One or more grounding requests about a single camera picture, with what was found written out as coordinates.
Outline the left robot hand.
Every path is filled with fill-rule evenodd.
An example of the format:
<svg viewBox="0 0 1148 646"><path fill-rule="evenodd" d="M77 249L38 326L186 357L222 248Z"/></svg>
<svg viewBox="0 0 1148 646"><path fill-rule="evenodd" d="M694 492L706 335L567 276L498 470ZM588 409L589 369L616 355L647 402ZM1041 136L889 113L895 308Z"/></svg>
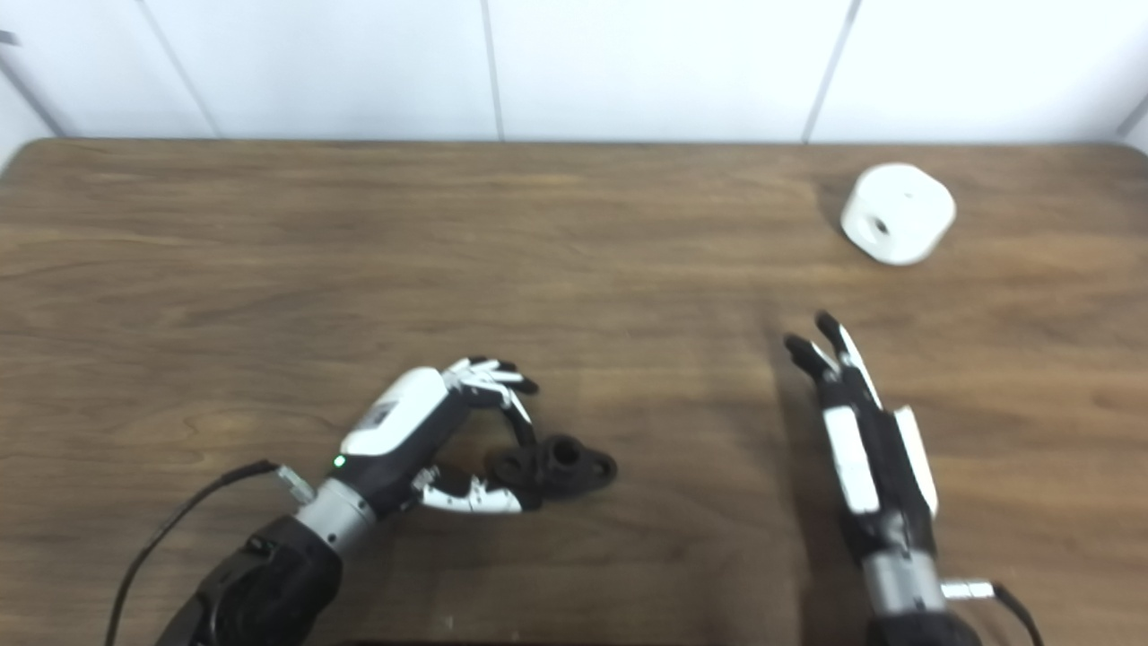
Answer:
<svg viewBox="0 0 1148 646"><path fill-rule="evenodd" d="M434 462L480 408L501 410L517 445L535 446L534 423L520 397L537 390L515 364L481 356L464 357L442 371L410 369L346 434L329 477L360 496L378 519L414 504L465 514L537 511L540 495Z"/></svg>

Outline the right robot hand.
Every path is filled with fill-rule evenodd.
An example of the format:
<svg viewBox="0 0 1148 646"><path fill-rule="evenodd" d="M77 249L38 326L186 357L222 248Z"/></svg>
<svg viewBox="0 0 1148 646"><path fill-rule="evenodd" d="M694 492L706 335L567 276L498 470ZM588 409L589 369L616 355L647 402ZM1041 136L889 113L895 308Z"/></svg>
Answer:
<svg viewBox="0 0 1148 646"><path fill-rule="evenodd" d="M938 495L913 408L883 405L864 357L839 319L820 310L814 322L829 351L796 334L784 336L784 347L815 388L850 557L858 563L886 551L936 557Z"/></svg>

